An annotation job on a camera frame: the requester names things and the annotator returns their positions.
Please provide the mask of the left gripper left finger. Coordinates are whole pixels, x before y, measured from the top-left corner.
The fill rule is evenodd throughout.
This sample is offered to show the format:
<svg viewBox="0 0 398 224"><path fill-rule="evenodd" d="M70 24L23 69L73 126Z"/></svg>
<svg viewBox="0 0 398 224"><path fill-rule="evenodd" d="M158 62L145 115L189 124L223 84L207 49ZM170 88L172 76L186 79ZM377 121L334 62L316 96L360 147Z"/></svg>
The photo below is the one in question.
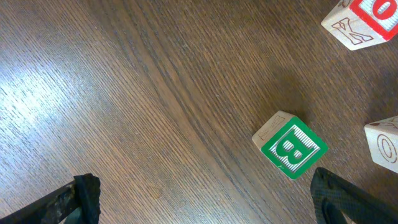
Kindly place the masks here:
<svg viewBox="0 0 398 224"><path fill-rule="evenodd" d="M100 179L93 174L74 180L4 217L1 223L93 223L100 219Z"/></svg>

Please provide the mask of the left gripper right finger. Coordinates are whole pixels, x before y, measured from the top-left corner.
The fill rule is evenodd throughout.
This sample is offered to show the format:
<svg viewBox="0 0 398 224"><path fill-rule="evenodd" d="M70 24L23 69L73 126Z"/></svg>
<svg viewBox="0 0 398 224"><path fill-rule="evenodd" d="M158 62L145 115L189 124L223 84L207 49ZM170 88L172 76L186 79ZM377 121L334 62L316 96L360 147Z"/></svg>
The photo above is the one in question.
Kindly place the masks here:
<svg viewBox="0 0 398 224"><path fill-rule="evenodd" d="M397 210L323 167L310 192L318 223L397 223Z"/></svg>

